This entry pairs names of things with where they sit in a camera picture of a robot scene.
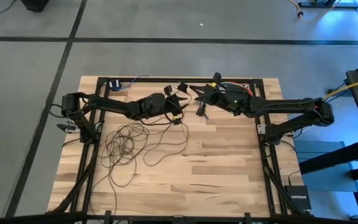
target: black metal frame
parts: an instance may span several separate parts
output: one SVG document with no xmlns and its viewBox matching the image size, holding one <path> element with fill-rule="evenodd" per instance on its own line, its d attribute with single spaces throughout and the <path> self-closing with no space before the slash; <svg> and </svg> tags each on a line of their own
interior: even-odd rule
<svg viewBox="0 0 358 224">
<path fill-rule="evenodd" d="M 299 2 L 300 7 L 313 7 L 313 8 L 331 8 L 335 4 L 336 0 L 326 0 L 325 2 Z M 356 2 L 347 2 L 347 3 L 336 3 L 336 9 L 358 9 Z"/>
<path fill-rule="evenodd" d="M 100 95 L 102 86 L 109 81 L 108 77 L 99 77 L 96 85 L 95 94 Z M 131 78 L 120 78 L 122 82 L 129 82 Z M 138 78 L 137 82 L 177 82 L 177 81 L 185 82 L 185 83 L 208 83 L 210 82 L 207 78 Z M 256 95 L 255 88 L 257 87 L 260 91 L 260 96 L 262 98 L 266 98 L 265 89 L 262 79 L 223 79 L 222 81 L 228 82 L 239 82 L 243 84 L 248 84 L 250 86 L 250 90 L 253 94 Z M 109 96 L 109 88 L 104 89 L 103 97 L 108 98 Z M 104 123 L 104 115 L 105 112 L 101 111 L 99 115 L 98 123 L 100 123 L 99 132 L 103 129 Z M 91 112 L 91 116 L 89 118 L 90 121 L 94 122 L 96 116 L 96 110 Z M 264 116 L 265 124 L 270 124 L 270 117 L 268 114 Z M 258 124 L 261 124 L 261 120 L 259 117 L 255 119 L 257 127 Z M 297 207 L 292 204 L 291 199 L 283 188 L 282 180 L 280 177 L 280 168 L 278 166 L 277 154 L 275 150 L 275 146 L 273 144 L 269 145 L 271 160 L 273 169 L 269 166 L 269 162 L 266 156 L 266 145 L 264 143 L 264 134 L 258 134 L 259 140 L 259 149 L 261 153 L 261 163 L 264 172 L 265 179 L 265 188 L 266 195 L 268 201 L 268 209 L 270 212 L 270 217 L 251 217 L 250 213 L 244 213 L 243 217 L 174 217 L 174 216 L 122 216 L 122 215 L 111 215 L 111 211 L 106 211 L 104 215 L 88 215 L 88 206 L 90 203 L 91 197 L 91 186 L 93 183 L 94 177 L 94 167 L 96 166 L 96 158 L 99 150 L 99 142 L 93 144 L 93 151 L 91 154 L 90 162 L 86 167 L 86 160 L 89 154 L 90 144 L 84 144 L 83 151 L 80 159 L 80 165 L 78 168 L 76 183 L 84 183 L 84 173 L 88 176 L 86 181 L 85 188 L 85 198 L 82 204 L 82 208 L 80 211 L 77 211 L 78 206 L 78 197 L 79 190 L 75 192 L 75 195 L 69 199 L 71 202 L 71 207 L 69 212 L 65 212 L 66 207 L 59 207 L 59 209 L 55 209 L 52 212 L 47 212 L 43 215 L 29 215 L 24 217 L 7 217 L 0 218 L 0 224 L 3 223 L 15 223 L 15 224 L 27 224 L 27 223 L 68 223 L 68 222 L 78 222 L 82 221 L 82 223 L 86 223 L 87 220 L 104 220 L 104 223 L 110 224 L 113 220 L 130 220 L 130 221 L 168 221 L 172 223 L 186 223 L 186 222 L 210 222 L 210 223 L 238 223 L 242 222 L 245 224 L 251 224 L 252 222 L 262 222 L 262 223 L 298 223 L 299 220 L 302 220 L 305 224 L 314 224 L 314 223 L 353 223 L 350 221 L 343 220 L 332 220 L 327 218 L 315 218 L 311 215 L 304 214 L 302 211 L 297 209 Z M 273 192 L 271 182 L 277 188 L 279 202 L 280 202 L 280 213 L 275 211 L 275 204 L 273 200 Z M 288 208 L 291 210 L 292 215 L 288 215 Z"/>
</svg>

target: wooden table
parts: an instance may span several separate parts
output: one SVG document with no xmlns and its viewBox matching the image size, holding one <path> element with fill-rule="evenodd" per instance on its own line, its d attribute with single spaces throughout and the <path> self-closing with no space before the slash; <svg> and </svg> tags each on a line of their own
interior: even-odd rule
<svg viewBox="0 0 358 224">
<path fill-rule="evenodd" d="M 79 91 L 94 93 L 97 79 L 98 77 L 82 77 Z M 138 100 L 155 92 L 163 92 L 163 87 L 168 84 L 172 87 L 178 85 L 135 82 L 125 90 L 111 91 L 109 97 L 121 101 Z M 267 99 L 282 99 L 277 78 L 265 78 L 264 85 Z M 143 152 L 139 154 L 132 182 L 127 187 L 114 186 L 117 205 L 108 179 L 101 181 L 91 194 L 91 207 L 95 214 L 103 215 L 106 210 L 114 211 L 117 206 L 116 215 L 243 217 L 244 212 L 249 212 L 252 217 L 270 216 L 255 119 L 243 115 L 233 117 L 217 107 L 208 106 L 207 120 L 195 115 L 196 109 L 197 106 L 191 105 L 186 110 L 184 123 L 190 130 L 187 148 L 180 154 L 166 157 L 153 167 L 144 164 Z M 271 114 L 270 118 L 272 123 L 281 123 L 287 120 L 287 115 Z M 134 122 L 120 114 L 106 113 L 102 141 L 119 126 Z M 163 128 L 166 126 L 149 127 L 151 132 L 161 131 Z M 78 137 L 77 134 L 68 134 L 66 141 Z M 151 136 L 149 141 L 157 142 L 158 138 L 159 136 Z M 184 138 L 181 126 L 172 126 L 162 142 L 179 143 Z M 288 137 L 283 140 L 293 144 Z M 55 208 L 74 186 L 82 146 L 81 143 L 74 142 L 63 148 L 49 210 Z M 99 154 L 103 148 L 103 145 L 99 148 Z M 159 146 L 147 155 L 146 161 L 154 163 L 162 156 L 181 148 L 183 145 Z M 276 148 L 285 185 L 288 175 L 299 170 L 298 161 L 289 145 L 281 144 Z M 100 162 L 98 159 L 93 184 L 108 174 L 107 168 L 101 166 Z M 134 164 L 114 168 L 114 180 L 118 184 L 126 184 L 133 171 Z M 302 184 L 300 173 L 293 174 L 291 182 L 295 185 Z M 272 188 L 276 212 L 279 213 L 278 194 L 275 187 Z M 80 194 L 79 205 L 82 205 L 82 200 L 83 193 Z"/>
</svg>

